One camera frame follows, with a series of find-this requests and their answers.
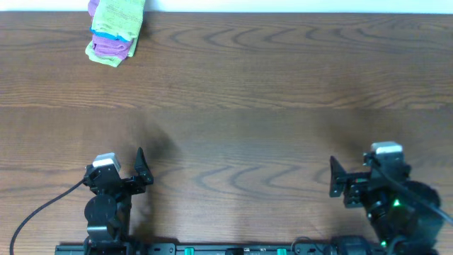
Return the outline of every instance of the stack of towels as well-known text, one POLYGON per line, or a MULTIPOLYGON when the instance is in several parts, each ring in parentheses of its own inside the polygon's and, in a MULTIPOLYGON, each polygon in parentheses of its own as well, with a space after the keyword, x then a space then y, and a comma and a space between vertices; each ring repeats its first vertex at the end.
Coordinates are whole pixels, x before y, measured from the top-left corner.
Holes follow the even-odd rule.
POLYGON ((91 61, 117 67, 134 55, 145 0, 90 0, 93 40, 85 53, 91 61))

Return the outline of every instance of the folded towel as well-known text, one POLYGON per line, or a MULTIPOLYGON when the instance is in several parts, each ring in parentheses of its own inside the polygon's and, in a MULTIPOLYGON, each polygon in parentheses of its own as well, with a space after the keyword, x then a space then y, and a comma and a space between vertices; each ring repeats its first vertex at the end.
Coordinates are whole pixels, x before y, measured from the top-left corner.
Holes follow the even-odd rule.
POLYGON ((93 49, 98 56, 116 56, 121 60, 134 55, 138 38, 130 42, 120 42, 119 40, 109 40, 93 35, 93 49))
POLYGON ((90 28, 90 31, 94 34, 94 35, 97 35, 99 37, 104 37, 104 38, 107 38, 109 40, 120 40, 124 43, 128 43, 130 42, 130 40, 126 40, 124 39, 122 36, 120 35, 111 35, 109 33, 105 33, 105 32, 97 32, 96 30, 93 30, 92 28, 90 28))
MULTIPOLYGON (((128 52, 127 52, 128 57, 134 56, 135 48, 137 47, 137 41, 138 41, 138 39, 134 39, 134 41, 130 45, 128 52)), ((103 52, 102 50, 101 50, 101 52, 96 53, 96 48, 98 46, 99 45, 94 45, 93 41, 91 41, 88 44, 88 46, 86 46, 85 54, 88 55, 88 57, 90 58, 91 61, 101 63, 101 64, 108 64, 112 67, 117 67, 118 65, 121 64, 121 61, 123 61, 124 58, 126 58, 126 57, 122 58, 123 55, 118 57, 118 54, 115 55, 114 53, 111 53, 111 52, 104 55, 105 52, 103 52)))
POLYGON ((117 67, 121 63, 121 59, 116 56, 97 56, 94 53, 93 49, 93 41, 91 41, 88 46, 86 46, 85 54, 88 55, 91 61, 101 63, 101 64, 108 64, 112 67, 117 67))
POLYGON ((100 0, 91 29, 131 41, 139 36, 145 0, 100 0))

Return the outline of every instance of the wooden table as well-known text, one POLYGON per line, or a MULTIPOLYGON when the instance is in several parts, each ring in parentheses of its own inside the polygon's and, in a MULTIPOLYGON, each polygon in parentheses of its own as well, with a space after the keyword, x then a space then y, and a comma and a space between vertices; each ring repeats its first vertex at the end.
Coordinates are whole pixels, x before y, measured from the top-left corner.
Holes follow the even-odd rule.
MULTIPOLYGON (((180 242, 291 242, 362 234, 328 197, 328 158, 351 171, 375 141, 453 213, 453 16, 146 13, 136 54, 88 60, 87 13, 0 13, 0 254, 34 209, 97 154, 122 176, 138 146, 155 184, 132 233, 180 242)), ((86 237, 81 186, 23 229, 17 254, 86 237)), ((444 227, 437 248, 453 254, 444 227)))

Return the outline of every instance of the green towel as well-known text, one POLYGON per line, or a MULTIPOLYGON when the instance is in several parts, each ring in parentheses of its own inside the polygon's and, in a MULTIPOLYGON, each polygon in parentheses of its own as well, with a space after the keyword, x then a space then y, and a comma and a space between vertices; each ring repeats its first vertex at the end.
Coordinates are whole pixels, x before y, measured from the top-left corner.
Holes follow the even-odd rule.
POLYGON ((139 36, 145 0, 101 0, 91 29, 130 41, 139 36))
MULTIPOLYGON (((135 48, 137 47, 138 38, 134 39, 134 42, 130 45, 129 52, 127 56, 132 57, 134 56, 135 48)), ((101 63, 101 64, 108 64, 112 67, 117 67, 121 63, 121 59, 115 56, 98 56, 94 53, 93 49, 93 41, 91 41, 88 46, 86 46, 85 53, 88 55, 91 61, 101 63)))

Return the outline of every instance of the purple towel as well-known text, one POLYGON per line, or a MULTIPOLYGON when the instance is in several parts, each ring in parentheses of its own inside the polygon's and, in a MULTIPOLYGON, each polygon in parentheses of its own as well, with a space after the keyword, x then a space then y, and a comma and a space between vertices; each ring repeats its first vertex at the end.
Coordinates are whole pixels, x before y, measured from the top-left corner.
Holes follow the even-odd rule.
POLYGON ((124 60, 127 57, 127 53, 129 53, 131 44, 132 41, 121 42, 93 35, 93 49, 98 56, 116 56, 124 60))
POLYGON ((91 17, 94 17, 94 13, 96 12, 96 8, 98 8, 100 0, 90 0, 88 3, 88 13, 91 17))

